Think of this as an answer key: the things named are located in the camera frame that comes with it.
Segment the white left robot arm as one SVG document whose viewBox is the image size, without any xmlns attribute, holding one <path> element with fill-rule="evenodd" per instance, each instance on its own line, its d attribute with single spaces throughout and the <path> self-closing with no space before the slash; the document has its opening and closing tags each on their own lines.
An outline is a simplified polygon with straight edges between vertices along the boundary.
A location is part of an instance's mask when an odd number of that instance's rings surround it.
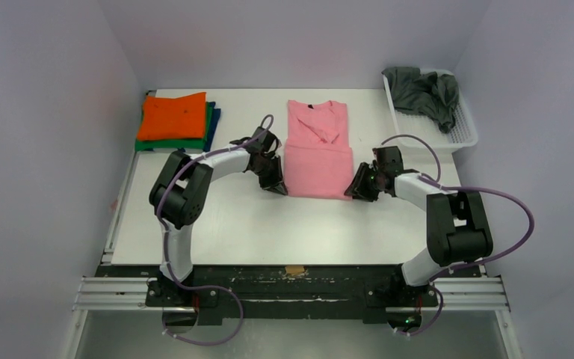
<svg viewBox="0 0 574 359">
<path fill-rule="evenodd" d="M 149 203 L 162 228 L 160 271 L 169 279 L 164 297 L 173 305 L 182 306 L 192 299 L 193 286 L 185 280 L 194 267 L 191 236 L 211 184 L 250 171 L 257 175 L 262 190 L 286 196 L 279 147 L 278 137 L 259 127 L 252 137 L 232 141 L 218 150 L 197 155 L 175 151 L 169 155 L 149 193 Z"/>
</svg>

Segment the pink t-shirt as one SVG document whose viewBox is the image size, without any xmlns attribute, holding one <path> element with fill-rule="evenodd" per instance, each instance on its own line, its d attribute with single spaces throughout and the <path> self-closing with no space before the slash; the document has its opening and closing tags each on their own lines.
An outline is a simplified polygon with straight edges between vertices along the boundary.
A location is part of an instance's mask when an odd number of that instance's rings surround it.
<svg viewBox="0 0 574 359">
<path fill-rule="evenodd" d="M 348 136 L 348 107 L 337 101 L 317 105 L 288 101 L 284 181 L 291 197 L 350 200 L 354 178 Z"/>
</svg>

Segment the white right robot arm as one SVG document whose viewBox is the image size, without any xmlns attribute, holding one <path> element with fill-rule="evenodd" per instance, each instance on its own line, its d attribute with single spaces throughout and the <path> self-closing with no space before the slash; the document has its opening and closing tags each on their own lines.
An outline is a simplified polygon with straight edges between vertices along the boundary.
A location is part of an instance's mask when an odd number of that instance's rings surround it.
<svg viewBox="0 0 574 359">
<path fill-rule="evenodd" d="M 493 252 L 493 238 L 481 194 L 446 190 L 406 169 L 398 147 L 373 149 L 374 160 L 362 162 L 345 195 L 374 202 L 379 194 L 405 200 L 426 214 L 426 247 L 401 265 L 401 277 L 389 287 L 392 299 L 408 304 L 438 273 L 453 264 L 473 263 Z"/>
</svg>

